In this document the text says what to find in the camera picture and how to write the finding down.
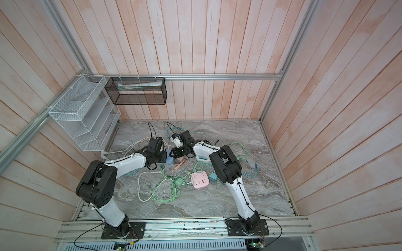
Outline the white power strip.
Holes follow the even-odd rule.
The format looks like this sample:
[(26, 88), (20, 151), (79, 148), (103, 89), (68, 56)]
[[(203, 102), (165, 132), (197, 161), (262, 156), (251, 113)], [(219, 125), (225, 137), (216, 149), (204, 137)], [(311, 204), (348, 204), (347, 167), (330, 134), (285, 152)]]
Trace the white power strip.
[(199, 162), (203, 162), (203, 163), (205, 163), (205, 164), (210, 164), (210, 163), (211, 163), (210, 158), (209, 158), (208, 156), (197, 155), (197, 156), (196, 156), (196, 159), (197, 159)]

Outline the light green charger plug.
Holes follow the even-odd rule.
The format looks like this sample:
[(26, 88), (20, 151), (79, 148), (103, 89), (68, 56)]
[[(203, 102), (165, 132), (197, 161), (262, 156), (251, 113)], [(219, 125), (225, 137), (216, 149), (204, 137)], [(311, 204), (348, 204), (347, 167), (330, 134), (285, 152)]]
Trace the light green charger plug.
[(174, 184), (175, 184), (176, 186), (178, 186), (178, 187), (184, 186), (184, 185), (186, 184), (185, 178), (177, 177), (177, 178), (174, 180)]

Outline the pink power strip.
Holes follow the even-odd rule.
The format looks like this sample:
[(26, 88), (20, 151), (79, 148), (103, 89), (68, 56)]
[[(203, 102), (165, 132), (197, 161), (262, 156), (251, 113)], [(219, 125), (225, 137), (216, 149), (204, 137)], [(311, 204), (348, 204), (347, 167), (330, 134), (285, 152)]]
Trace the pink power strip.
[(201, 172), (193, 172), (191, 174), (191, 182), (195, 190), (200, 190), (209, 185), (209, 178), (204, 170)]

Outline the teal charger plug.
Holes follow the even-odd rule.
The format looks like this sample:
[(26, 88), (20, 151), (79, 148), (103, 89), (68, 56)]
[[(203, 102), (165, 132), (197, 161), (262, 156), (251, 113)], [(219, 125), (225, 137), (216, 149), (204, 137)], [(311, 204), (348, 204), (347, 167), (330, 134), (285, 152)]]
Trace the teal charger plug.
[(209, 180), (212, 182), (215, 182), (218, 179), (217, 175), (215, 173), (211, 173), (209, 176)]

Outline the blue power strip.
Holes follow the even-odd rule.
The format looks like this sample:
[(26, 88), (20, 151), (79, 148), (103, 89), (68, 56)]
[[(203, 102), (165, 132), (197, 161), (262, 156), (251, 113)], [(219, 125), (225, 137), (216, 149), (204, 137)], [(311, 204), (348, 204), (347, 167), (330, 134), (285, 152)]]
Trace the blue power strip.
[(171, 149), (167, 149), (166, 150), (166, 165), (172, 165), (174, 162), (174, 158), (170, 156), (171, 153)]

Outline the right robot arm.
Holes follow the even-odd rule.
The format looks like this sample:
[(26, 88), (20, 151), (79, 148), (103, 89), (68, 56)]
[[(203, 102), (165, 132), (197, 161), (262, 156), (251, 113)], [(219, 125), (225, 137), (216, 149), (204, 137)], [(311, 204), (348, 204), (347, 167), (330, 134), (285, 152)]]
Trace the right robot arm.
[(195, 140), (189, 131), (174, 133), (170, 140), (175, 144), (171, 157), (177, 159), (192, 154), (198, 161), (213, 166), (218, 179), (226, 184), (235, 200), (242, 231), (246, 234), (255, 231), (260, 216), (244, 188), (242, 167), (231, 148), (228, 145), (219, 147)]

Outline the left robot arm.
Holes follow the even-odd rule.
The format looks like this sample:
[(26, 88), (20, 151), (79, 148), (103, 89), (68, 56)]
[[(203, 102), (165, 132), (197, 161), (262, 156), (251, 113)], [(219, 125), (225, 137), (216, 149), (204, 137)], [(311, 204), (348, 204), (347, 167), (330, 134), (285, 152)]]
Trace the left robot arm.
[(104, 219), (106, 229), (117, 238), (126, 238), (130, 230), (129, 218), (114, 199), (116, 180), (134, 170), (165, 162), (163, 139), (151, 138), (148, 145), (130, 156), (109, 162), (91, 162), (76, 188), (76, 195), (95, 208)]

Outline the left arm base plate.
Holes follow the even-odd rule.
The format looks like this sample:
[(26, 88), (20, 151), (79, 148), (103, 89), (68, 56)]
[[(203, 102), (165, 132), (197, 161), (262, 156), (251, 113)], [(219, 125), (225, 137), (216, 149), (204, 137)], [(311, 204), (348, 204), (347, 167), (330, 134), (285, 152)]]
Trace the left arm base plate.
[(118, 227), (112, 227), (105, 224), (101, 239), (117, 239), (117, 238), (134, 238), (142, 239), (146, 229), (145, 222), (128, 222), (124, 221)]

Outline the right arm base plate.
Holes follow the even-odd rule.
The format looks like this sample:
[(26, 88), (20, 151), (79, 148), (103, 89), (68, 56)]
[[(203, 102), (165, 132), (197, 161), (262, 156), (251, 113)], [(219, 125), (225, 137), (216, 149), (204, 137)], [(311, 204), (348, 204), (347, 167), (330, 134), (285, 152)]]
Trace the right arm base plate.
[(229, 236), (266, 236), (270, 235), (268, 224), (265, 219), (260, 219), (258, 223), (252, 226), (246, 225), (245, 222), (239, 219), (226, 218), (224, 223), (227, 226)]

